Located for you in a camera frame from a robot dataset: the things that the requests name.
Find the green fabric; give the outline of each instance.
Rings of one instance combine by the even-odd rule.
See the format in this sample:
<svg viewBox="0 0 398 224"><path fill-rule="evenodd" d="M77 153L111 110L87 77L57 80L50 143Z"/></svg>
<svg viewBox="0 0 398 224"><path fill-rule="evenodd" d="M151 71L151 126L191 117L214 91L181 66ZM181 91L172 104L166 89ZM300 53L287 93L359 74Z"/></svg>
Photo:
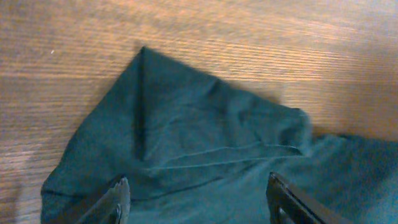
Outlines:
<svg viewBox="0 0 398 224"><path fill-rule="evenodd" d="M129 223L269 223L270 171L358 223L398 222L398 143L312 138L308 116L143 48L42 187L42 221L118 174Z"/></svg>

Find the fabric fold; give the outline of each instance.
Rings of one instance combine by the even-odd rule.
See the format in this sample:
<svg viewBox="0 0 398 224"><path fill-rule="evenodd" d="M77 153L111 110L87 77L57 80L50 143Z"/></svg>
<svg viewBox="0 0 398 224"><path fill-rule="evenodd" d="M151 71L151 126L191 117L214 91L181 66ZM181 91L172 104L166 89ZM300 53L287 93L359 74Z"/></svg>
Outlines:
<svg viewBox="0 0 398 224"><path fill-rule="evenodd" d="M302 110L144 47L44 182L41 218L125 174L129 223L267 223L267 177L276 171L346 218L392 223L397 146L356 136L313 139Z"/></svg>

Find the wood grain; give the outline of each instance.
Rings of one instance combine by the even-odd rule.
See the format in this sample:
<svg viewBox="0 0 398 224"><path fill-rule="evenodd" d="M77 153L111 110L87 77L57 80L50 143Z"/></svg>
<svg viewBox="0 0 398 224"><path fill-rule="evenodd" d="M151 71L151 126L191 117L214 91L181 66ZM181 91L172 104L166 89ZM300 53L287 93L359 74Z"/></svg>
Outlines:
<svg viewBox="0 0 398 224"><path fill-rule="evenodd" d="M0 223L40 187L141 45L309 113L320 133L398 140L394 0L0 1Z"/></svg>

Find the wooden table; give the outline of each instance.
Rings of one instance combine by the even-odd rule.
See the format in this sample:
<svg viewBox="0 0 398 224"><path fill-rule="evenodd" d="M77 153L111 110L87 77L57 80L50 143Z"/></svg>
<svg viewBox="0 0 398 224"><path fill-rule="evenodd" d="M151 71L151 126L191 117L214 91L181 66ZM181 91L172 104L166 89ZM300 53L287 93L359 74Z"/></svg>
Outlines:
<svg viewBox="0 0 398 224"><path fill-rule="evenodd" d="M0 223L39 222L42 182L142 45L317 133L398 140L395 0L2 0L0 40Z"/></svg>

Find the dark green cloth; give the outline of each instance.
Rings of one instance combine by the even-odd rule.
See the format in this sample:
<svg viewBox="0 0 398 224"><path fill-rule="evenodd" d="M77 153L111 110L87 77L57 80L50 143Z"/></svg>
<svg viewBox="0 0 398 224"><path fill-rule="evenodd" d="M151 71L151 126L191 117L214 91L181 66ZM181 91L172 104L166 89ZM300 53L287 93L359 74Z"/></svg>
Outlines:
<svg viewBox="0 0 398 224"><path fill-rule="evenodd" d="M299 109L143 48L42 187L42 221L118 174L129 223L269 223L270 171L358 223L398 222L398 143L312 138Z"/></svg>

